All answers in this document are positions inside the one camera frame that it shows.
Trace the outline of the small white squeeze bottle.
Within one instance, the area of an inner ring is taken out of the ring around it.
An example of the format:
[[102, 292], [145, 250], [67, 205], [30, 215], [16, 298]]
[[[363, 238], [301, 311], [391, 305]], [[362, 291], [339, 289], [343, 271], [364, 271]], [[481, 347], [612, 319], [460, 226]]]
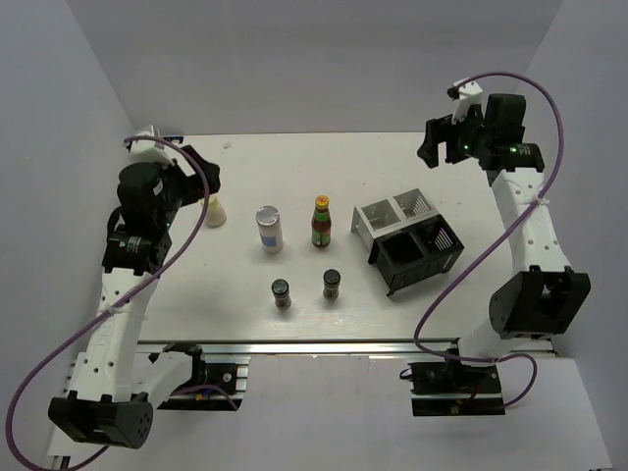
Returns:
[[227, 221], [225, 209], [216, 194], [211, 194], [208, 200], [208, 209], [205, 215], [205, 225], [215, 229], [223, 226]]

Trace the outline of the red sauce bottle yellow cap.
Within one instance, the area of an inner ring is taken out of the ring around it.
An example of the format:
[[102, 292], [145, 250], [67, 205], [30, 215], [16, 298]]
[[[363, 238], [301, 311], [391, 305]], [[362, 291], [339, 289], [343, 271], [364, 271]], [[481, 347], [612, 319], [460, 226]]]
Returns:
[[315, 199], [315, 207], [311, 220], [311, 241], [314, 246], [323, 248], [331, 242], [331, 215], [329, 210], [329, 197], [318, 195]]

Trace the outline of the black-lid spice jar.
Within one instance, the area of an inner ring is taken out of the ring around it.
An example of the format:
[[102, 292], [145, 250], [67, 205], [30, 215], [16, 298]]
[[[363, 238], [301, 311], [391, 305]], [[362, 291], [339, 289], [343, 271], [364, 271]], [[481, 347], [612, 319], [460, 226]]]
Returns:
[[323, 296], [328, 300], [335, 300], [340, 294], [340, 272], [336, 269], [328, 269], [323, 275]]
[[275, 305], [279, 309], [288, 309], [291, 305], [289, 294], [289, 284], [284, 279], [276, 279], [271, 284], [271, 291], [274, 296]]

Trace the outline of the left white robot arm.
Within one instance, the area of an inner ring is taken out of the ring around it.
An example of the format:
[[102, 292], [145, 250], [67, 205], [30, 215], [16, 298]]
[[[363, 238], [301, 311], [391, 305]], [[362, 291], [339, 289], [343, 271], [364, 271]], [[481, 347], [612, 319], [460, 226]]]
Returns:
[[66, 395], [52, 398], [49, 419], [77, 443], [138, 449], [156, 409], [178, 389], [195, 392], [207, 380], [200, 346], [174, 343], [150, 355], [140, 377], [132, 368], [146, 308], [171, 261], [169, 235], [179, 210], [220, 189], [220, 168], [185, 145], [198, 169], [188, 176], [166, 155], [119, 173], [119, 206], [107, 223], [98, 314], [85, 357]]

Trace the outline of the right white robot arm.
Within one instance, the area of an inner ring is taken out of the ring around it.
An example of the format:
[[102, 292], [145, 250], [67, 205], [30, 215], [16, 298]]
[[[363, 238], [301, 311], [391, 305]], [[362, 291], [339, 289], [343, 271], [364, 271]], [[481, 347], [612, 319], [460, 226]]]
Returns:
[[477, 159], [486, 173], [504, 225], [500, 242], [511, 252], [512, 275], [490, 298], [487, 319], [444, 353], [445, 383], [463, 392], [479, 378], [477, 365], [494, 363], [527, 341], [566, 332], [591, 291], [590, 277], [573, 270], [563, 253], [543, 196], [550, 186], [538, 145], [523, 140], [526, 100], [516, 94], [450, 89], [452, 114], [426, 124], [417, 151], [439, 163], [440, 143], [450, 164]]

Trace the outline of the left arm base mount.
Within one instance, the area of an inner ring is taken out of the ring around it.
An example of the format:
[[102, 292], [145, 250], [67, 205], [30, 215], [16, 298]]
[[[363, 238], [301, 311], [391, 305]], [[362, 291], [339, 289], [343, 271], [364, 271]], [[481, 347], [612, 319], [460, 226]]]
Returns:
[[202, 347], [191, 343], [170, 343], [160, 352], [148, 354], [155, 364], [166, 353], [185, 353], [193, 359], [192, 375], [178, 386], [158, 410], [237, 411], [246, 391], [247, 366], [241, 362], [208, 358]]

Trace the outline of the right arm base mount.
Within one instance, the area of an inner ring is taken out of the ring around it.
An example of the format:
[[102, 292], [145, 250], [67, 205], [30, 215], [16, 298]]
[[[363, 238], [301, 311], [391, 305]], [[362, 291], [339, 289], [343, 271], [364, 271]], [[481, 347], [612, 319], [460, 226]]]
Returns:
[[480, 417], [505, 413], [497, 366], [465, 364], [426, 353], [402, 357], [399, 379], [410, 387], [415, 417]]

